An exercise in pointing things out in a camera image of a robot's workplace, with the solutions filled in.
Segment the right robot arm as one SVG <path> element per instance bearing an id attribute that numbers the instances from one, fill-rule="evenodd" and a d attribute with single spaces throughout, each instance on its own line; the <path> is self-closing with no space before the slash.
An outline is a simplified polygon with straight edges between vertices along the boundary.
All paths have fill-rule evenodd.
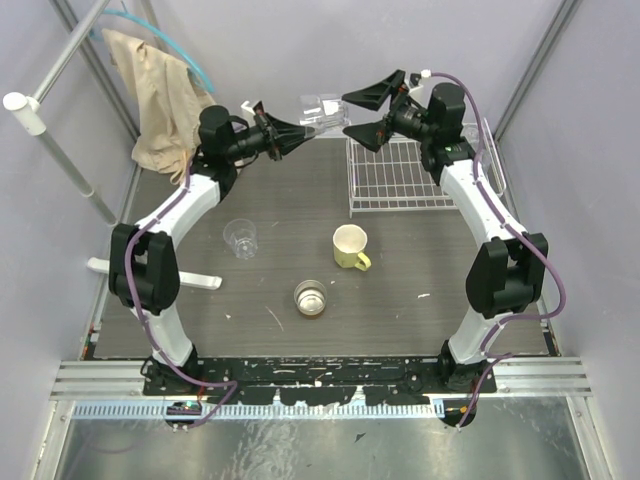
<path id="1" fill-rule="evenodd" d="M 490 346 L 506 321 L 539 299 L 548 242 L 543 234 L 531 234 L 519 224 L 489 185 L 481 162 L 483 147 L 471 145 L 463 134 L 466 110 L 477 107 L 468 88 L 453 75 L 441 73 L 428 104 L 417 100 L 423 81 L 433 75 L 429 70 L 397 70 L 343 94 L 342 101 L 366 110 L 389 107 L 380 120 L 343 131 L 371 152 L 395 135 L 417 142 L 423 169 L 454 202 L 477 244 L 465 283 L 469 308 L 437 358 L 440 385 L 459 394 L 479 383 Z"/>

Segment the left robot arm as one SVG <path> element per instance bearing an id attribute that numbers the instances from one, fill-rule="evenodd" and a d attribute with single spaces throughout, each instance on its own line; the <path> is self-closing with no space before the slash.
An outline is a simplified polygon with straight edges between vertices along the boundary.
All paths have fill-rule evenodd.
<path id="1" fill-rule="evenodd" d="M 156 210 L 135 224 L 118 224 L 111 234 L 108 286 L 140 322 L 151 345 L 153 379 L 178 396 L 203 381 L 194 343 L 177 309 L 180 275 L 176 248 L 189 230 L 231 191 L 240 169 L 261 154 L 279 161 L 316 136 L 311 126 L 292 124 L 267 113 L 262 104 L 253 119 L 214 105 L 199 115 L 199 144 L 186 157 L 185 176 Z"/>

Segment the clear plastic cup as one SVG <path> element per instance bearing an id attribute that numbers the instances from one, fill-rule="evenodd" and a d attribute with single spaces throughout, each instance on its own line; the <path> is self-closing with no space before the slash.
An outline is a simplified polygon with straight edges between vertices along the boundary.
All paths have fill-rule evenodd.
<path id="1" fill-rule="evenodd" d="M 462 130 L 462 136 L 467 140 L 467 142 L 474 148 L 477 149 L 478 145 L 481 143 L 480 141 L 480 133 L 476 124 L 464 124 Z"/>
<path id="2" fill-rule="evenodd" d="M 492 165 L 492 154 L 487 147 L 482 149 L 479 162 L 484 175 L 487 175 Z"/>
<path id="3" fill-rule="evenodd" d="M 337 94 L 301 95 L 299 105 L 299 124 L 317 134 L 342 130 L 351 124 L 348 107 Z"/>
<path id="4" fill-rule="evenodd" d="M 257 230 L 247 219 L 235 219 L 224 228 L 223 238 L 239 259 L 253 258 L 258 251 Z"/>

